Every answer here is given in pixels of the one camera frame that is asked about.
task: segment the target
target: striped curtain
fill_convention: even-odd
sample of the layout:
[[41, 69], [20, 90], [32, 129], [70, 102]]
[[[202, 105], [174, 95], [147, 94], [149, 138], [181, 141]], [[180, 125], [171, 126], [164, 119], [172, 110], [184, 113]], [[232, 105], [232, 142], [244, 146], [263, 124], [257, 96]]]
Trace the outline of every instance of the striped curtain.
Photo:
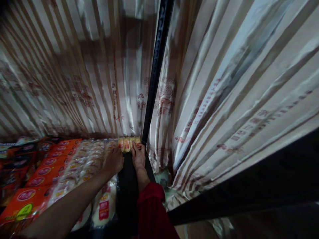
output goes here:
[[141, 135], [159, 1], [10, 1], [0, 136]]
[[149, 135], [169, 210], [318, 127], [318, 3], [175, 1]]

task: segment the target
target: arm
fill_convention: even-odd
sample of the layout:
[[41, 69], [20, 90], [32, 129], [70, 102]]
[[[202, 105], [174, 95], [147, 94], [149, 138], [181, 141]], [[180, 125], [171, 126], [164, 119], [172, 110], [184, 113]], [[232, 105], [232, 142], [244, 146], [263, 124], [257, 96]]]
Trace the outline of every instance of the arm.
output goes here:
[[165, 193], [158, 183], [150, 182], [145, 169], [145, 146], [133, 142], [133, 165], [139, 186], [139, 238], [179, 238], [163, 206]]
[[121, 150], [113, 149], [97, 175], [50, 206], [20, 235], [36, 239], [66, 237], [99, 190], [123, 168], [123, 163]]

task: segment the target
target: orange snack bag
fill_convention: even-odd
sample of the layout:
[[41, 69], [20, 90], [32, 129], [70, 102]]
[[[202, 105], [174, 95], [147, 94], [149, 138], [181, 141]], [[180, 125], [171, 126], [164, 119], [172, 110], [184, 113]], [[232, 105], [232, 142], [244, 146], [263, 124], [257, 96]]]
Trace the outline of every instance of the orange snack bag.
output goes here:
[[63, 140], [57, 144], [57, 146], [69, 146], [69, 145], [78, 145], [82, 142], [82, 139], [71, 139], [71, 140]]
[[29, 181], [26, 187], [39, 187], [51, 185], [54, 181], [62, 175], [65, 165], [57, 166], [41, 166], [39, 167]]
[[55, 146], [50, 152], [62, 152], [66, 150], [73, 150], [76, 148], [77, 148], [77, 145]]
[[45, 158], [39, 167], [42, 166], [54, 166], [59, 164], [67, 165], [67, 163], [70, 161], [69, 156], [61, 156], [61, 157], [53, 157], [53, 158]]
[[50, 151], [49, 154], [47, 155], [47, 158], [52, 158], [52, 157], [61, 157], [61, 156], [71, 156], [75, 154], [76, 149], [68, 149], [64, 151]]
[[20, 188], [0, 215], [0, 225], [35, 218], [49, 199], [49, 187]]

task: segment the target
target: forearm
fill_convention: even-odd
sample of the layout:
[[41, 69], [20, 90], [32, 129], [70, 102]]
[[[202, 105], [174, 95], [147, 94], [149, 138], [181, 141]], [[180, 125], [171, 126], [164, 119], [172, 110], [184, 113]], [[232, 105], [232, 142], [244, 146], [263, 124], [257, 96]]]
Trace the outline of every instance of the forearm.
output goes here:
[[137, 176], [137, 183], [139, 186], [139, 193], [140, 193], [149, 184], [150, 179], [147, 176], [147, 172], [144, 167], [139, 167], [136, 169], [136, 176]]
[[20, 235], [37, 239], [66, 237], [95, 195], [112, 176], [103, 169], [50, 206]]

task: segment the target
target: yellow label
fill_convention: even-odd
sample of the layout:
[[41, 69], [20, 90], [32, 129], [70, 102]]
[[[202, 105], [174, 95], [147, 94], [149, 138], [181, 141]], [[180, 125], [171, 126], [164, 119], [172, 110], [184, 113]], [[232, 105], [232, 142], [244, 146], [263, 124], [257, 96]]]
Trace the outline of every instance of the yellow label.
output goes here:
[[21, 208], [16, 216], [16, 221], [22, 221], [23, 219], [25, 219], [30, 214], [32, 208], [33, 205], [31, 203], [23, 206], [23, 208]]
[[104, 195], [103, 197], [101, 197], [100, 201], [106, 201], [108, 197], [108, 194]]

